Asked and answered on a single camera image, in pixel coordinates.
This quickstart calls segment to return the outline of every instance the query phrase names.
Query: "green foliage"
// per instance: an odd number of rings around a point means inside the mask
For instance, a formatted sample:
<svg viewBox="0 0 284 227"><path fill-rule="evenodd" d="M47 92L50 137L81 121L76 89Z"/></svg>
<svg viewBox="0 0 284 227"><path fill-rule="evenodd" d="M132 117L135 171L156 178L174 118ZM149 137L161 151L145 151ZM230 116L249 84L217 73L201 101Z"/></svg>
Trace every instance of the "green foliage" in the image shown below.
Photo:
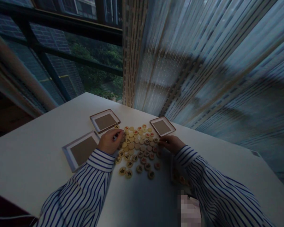
<svg viewBox="0 0 284 227"><path fill-rule="evenodd" d="M75 56L122 68L122 47L65 32L71 53ZM78 73L87 92L107 99L122 98L123 78L76 63ZM105 91L102 85L111 92Z"/></svg>

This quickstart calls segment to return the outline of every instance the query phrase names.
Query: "white table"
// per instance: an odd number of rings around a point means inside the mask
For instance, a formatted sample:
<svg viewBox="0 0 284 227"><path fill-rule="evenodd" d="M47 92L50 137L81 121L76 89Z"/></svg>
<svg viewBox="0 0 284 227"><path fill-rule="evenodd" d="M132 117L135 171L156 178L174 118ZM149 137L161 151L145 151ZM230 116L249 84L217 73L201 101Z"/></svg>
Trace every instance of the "white table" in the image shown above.
<svg viewBox="0 0 284 227"><path fill-rule="evenodd" d="M120 127L149 124L153 115L84 93L0 138L0 195L39 216L51 192L72 176L61 147L94 130L89 116L112 109ZM284 185L262 158L243 147L173 124L174 135L192 146L223 174L243 183L257 197L264 213L284 226ZM176 226L177 189L170 183L169 162L154 180L134 174L112 177L98 226Z"/></svg>

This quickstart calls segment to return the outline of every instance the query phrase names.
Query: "striped shirt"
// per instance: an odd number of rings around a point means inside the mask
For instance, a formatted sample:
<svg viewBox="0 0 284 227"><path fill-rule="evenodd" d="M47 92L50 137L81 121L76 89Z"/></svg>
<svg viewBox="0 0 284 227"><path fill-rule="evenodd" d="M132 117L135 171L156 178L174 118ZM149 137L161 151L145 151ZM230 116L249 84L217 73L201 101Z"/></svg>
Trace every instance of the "striped shirt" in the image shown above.
<svg viewBox="0 0 284 227"><path fill-rule="evenodd" d="M274 226L247 187L210 166L192 148L184 146L175 159L187 171L202 215L214 226Z"/></svg>
<svg viewBox="0 0 284 227"><path fill-rule="evenodd" d="M189 146L175 158L186 168L204 215L215 226L273 226L248 188L211 167ZM86 164L48 197L35 226L96 226L114 160L95 149Z"/></svg>

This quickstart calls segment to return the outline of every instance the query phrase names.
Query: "brick wall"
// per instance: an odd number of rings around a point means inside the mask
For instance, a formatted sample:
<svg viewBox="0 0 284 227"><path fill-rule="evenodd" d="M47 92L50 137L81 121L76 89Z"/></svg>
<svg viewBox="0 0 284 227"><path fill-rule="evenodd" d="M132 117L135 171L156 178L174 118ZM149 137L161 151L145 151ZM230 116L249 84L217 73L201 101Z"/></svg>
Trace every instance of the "brick wall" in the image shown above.
<svg viewBox="0 0 284 227"><path fill-rule="evenodd" d="M32 7L30 2L27 0L4 1L25 7ZM68 42L63 31L36 24L31 24L31 27L38 41L44 46L70 53ZM14 23L14 21L10 17L4 15L0 15L0 33L25 39L19 27ZM12 50L15 51L19 59L26 65L26 67L32 72L32 74L36 76L38 80L45 80L48 78L46 72L44 72L44 70L42 69L42 66L40 66L38 61L34 58L27 47L12 42L9 42L9 46ZM74 62L53 55L47 56L51 61L54 69L56 70L58 76L62 77L61 81L71 98L75 98L76 96L85 92ZM60 92L57 91L55 84L53 84L52 82L42 82L42 85L48 90L48 92L59 104L63 102L59 97Z"/></svg>

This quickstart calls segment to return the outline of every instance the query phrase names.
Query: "hand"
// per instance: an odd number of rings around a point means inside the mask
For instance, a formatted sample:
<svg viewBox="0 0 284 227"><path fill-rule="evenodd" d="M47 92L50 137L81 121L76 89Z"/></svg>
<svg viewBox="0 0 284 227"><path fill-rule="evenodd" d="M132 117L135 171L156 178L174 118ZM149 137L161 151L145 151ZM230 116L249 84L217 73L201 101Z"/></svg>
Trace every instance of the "hand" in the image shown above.
<svg viewBox="0 0 284 227"><path fill-rule="evenodd" d="M181 150L181 148L186 145L176 136L163 136L160 138L158 144L159 146L165 147L174 155L176 155Z"/></svg>
<svg viewBox="0 0 284 227"><path fill-rule="evenodd" d="M121 139L124 135L124 130L122 129L111 129L101 136L100 142L98 144L98 149L112 155L120 145Z"/></svg>

